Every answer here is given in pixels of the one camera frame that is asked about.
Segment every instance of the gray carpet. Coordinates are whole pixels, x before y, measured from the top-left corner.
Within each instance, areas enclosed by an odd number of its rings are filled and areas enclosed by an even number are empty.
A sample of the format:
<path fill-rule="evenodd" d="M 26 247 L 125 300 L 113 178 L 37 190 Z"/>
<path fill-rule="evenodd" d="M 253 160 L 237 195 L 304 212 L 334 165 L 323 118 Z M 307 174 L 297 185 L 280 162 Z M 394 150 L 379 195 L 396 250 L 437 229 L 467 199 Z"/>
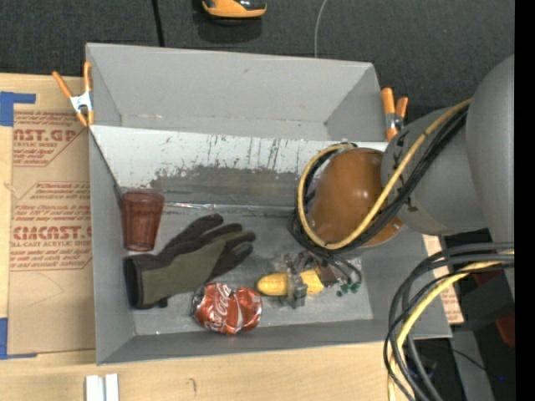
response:
<path fill-rule="evenodd" d="M 267 0 L 261 22 L 225 27 L 192 0 L 159 0 L 166 47 L 313 56 L 323 0 Z M 88 41 L 158 46 L 150 0 L 0 0 L 0 70 L 80 75 Z M 514 53 L 515 0 L 329 0 L 318 57 L 372 62 L 409 96 L 409 118 L 469 98 Z"/>

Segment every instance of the yellow cable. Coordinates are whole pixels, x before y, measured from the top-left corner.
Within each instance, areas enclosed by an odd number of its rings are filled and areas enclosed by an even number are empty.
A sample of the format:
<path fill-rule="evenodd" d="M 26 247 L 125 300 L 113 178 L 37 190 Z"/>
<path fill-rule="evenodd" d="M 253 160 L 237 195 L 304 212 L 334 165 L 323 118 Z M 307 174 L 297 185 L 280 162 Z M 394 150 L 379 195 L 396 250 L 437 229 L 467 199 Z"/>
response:
<path fill-rule="evenodd" d="M 395 340 L 395 344 L 397 345 L 398 349 L 400 351 L 403 349 L 403 343 L 407 339 L 407 336 L 409 335 L 409 331 L 414 326 L 416 320 L 425 311 L 425 309 L 429 306 L 429 304 L 435 299 L 435 297 L 437 297 L 442 291 L 444 291 L 450 285 L 459 281 L 463 277 L 466 277 L 467 275 L 469 275 L 471 271 L 474 271 L 477 269 L 484 269 L 485 267 L 495 266 L 496 264 L 500 264 L 500 263 L 501 263 L 500 261 L 480 261 L 478 263 L 472 263 L 468 266 L 464 266 L 461 269 L 461 273 L 457 275 L 452 275 L 450 277 L 447 277 L 443 281 L 438 282 L 436 284 L 436 287 L 433 288 L 430 292 L 428 292 L 425 295 L 425 297 L 423 297 L 418 302 L 415 309 L 407 317 L 405 323 L 401 327 L 400 334 Z M 395 357 L 393 353 L 390 353 L 389 364 L 390 364 L 392 371 L 395 373 L 396 364 L 395 364 Z M 387 385 L 388 385 L 388 399 L 390 401 L 395 401 L 395 382 L 392 376 L 390 375 L 388 377 Z"/>
<path fill-rule="evenodd" d="M 360 236 L 368 227 L 368 224 L 375 218 L 377 213 L 380 210 L 380 207 L 385 202 L 388 194 L 394 189 L 394 185 L 397 182 L 397 180 L 400 178 L 401 173 L 405 169 L 405 167 L 409 164 L 410 160 L 414 157 L 415 152 L 421 147 L 424 140 L 427 138 L 429 134 L 431 134 L 435 129 L 438 128 L 440 124 L 448 120 L 449 118 L 453 117 L 455 114 L 457 114 L 459 111 L 464 109 L 468 106 L 470 103 L 470 100 L 467 99 L 458 105 L 452 107 L 448 111 L 446 111 L 443 115 L 441 115 L 438 119 L 436 119 L 432 124 L 430 124 L 425 131 L 418 137 L 418 139 L 415 141 L 415 143 L 410 147 L 409 151 L 405 155 L 405 158 L 401 161 L 398 168 L 395 170 L 394 174 L 389 178 L 388 182 L 385 185 L 385 188 L 381 192 L 379 198 L 374 203 L 374 206 L 372 206 L 371 210 L 369 210 L 368 215 L 362 220 L 360 225 L 345 239 L 339 242 L 333 242 L 328 243 L 323 241 L 310 227 L 307 217 L 304 212 L 304 204 L 303 204 L 303 198 L 304 198 L 304 181 L 308 177 L 308 173 L 310 169 L 312 168 L 313 164 L 322 156 L 324 156 L 326 153 L 332 150 L 336 150 L 336 148 L 343 148 L 341 145 L 333 145 L 328 147 L 327 149 L 323 150 L 322 152 L 318 153 L 316 156 L 312 158 L 310 162 L 308 162 L 307 166 L 304 169 L 303 175 L 301 176 L 301 180 L 298 184 L 298 197 L 297 197 L 297 205 L 298 205 L 298 215 L 299 220 L 301 221 L 301 225 L 303 226 L 304 231 L 306 232 L 307 236 L 318 246 L 321 246 L 322 248 L 325 248 L 327 250 L 338 250 L 339 248 L 343 248 L 344 246 L 347 246 L 352 241 L 354 241 L 358 236 Z"/>

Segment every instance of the wire bundle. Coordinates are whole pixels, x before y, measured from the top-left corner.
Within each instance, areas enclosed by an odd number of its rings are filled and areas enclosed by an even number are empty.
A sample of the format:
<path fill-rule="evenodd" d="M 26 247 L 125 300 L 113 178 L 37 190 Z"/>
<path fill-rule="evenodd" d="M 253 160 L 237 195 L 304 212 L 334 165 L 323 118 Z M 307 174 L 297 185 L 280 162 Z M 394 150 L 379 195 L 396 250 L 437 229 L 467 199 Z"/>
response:
<path fill-rule="evenodd" d="M 305 166 L 303 174 L 298 183 L 297 207 L 295 215 L 290 221 L 290 232 L 305 247 L 311 251 L 323 251 L 323 254 L 330 251 L 343 252 L 362 246 L 365 242 L 373 238 L 381 231 L 390 220 L 397 214 L 403 206 L 409 195 L 416 188 L 419 181 L 431 166 L 434 159 L 440 154 L 442 149 L 448 144 L 466 122 L 466 110 L 470 100 L 452 107 L 443 115 L 437 118 L 427 129 L 418 137 L 415 143 L 410 147 L 395 168 L 394 174 L 390 177 L 381 192 L 374 206 L 368 215 L 361 221 L 359 226 L 345 239 L 338 242 L 328 243 L 323 241 L 312 229 L 306 217 L 307 204 L 312 200 L 314 192 L 308 193 L 316 171 L 334 154 L 356 147 L 353 143 L 340 143 L 331 145 L 315 155 Z M 403 174 L 403 171 L 414 159 L 416 151 L 423 145 L 424 141 L 435 131 L 438 130 L 425 152 L 422 154 L 418 164 L 410 174 L 407 181 L 397 190 L 396 197 L 390 204 L 381 210 L 386 202 L 386 198 L 395 188 L 395 184 Z"/>
<path fill-rule="evenodd" d="M 410 297 L 410 290 L 419 277 L 422 277 L 427 272 L 432 272 L 438 267 L 459 265 L 464 265 L 464 267 L 450 275 L 429 282 L 413 297 Z M 504 268 L 507 266 L 514 266 L 514 244 L 512 242 L 471 244 L 453 247 L 427 257 L 405 279 L 394 295 L 390 306 L 390 329 L 383 349 L 383 359 L 389 372 L 389 400 L 395 399 L 395 384 L 398 385 L 408 399 L 415 400 L 407 387 L 396 377 L 397 368 L 402 372 L 405 380 L 421 401 L 442 400 L 425 372 L 414 340 L 410 335 L 410 330 L 427 306 L 453 283 L 473 272 L 490 271 L 495 270 L 497 267 Z M 401 312 L 396 315 L 400 305 Z M 402 356 L 402 350 L 405 345 L 409 349 L 410 357 L 415 363 L 423 387 L 419 382 L 415 381 L 405 364 Z M 388 354 L 389 346 L 391 347 L 390 355 Z"/>

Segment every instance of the glove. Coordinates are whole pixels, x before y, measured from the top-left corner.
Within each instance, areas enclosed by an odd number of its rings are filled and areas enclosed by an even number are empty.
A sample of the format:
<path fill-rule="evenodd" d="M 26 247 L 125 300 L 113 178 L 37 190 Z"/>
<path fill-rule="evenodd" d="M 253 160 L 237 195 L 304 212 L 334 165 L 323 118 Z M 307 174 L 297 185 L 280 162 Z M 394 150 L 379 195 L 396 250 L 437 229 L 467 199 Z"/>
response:
<path fill-rule="evenodd" d="M 222 226 L 219 214 L 201 217 L 171 239 L 158 255 L 124 259 L 128 300 L 136 309 L 167 306 L 167 299 L 230 271 L 252 252 L 256 236 L 242 225 Z"/>

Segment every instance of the black cable on floor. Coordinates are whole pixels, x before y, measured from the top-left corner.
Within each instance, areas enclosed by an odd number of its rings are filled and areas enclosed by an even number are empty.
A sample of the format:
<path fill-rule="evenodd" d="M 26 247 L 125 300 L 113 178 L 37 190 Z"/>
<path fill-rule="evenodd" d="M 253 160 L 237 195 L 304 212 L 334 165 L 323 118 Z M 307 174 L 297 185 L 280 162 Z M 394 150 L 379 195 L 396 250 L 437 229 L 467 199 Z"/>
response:
<path fill-rule="evenodd" d="M 152 2 L 152 12 L 154 13 L 156 31 L 158 32 L 158 43 L 161 48 L 164 48 L 166 46 L 166 41 L 164 40 L 164 31 L 161 26 L 160 9 L 158 7 L 158 0 L 150 0 L 150 1 Z"/>

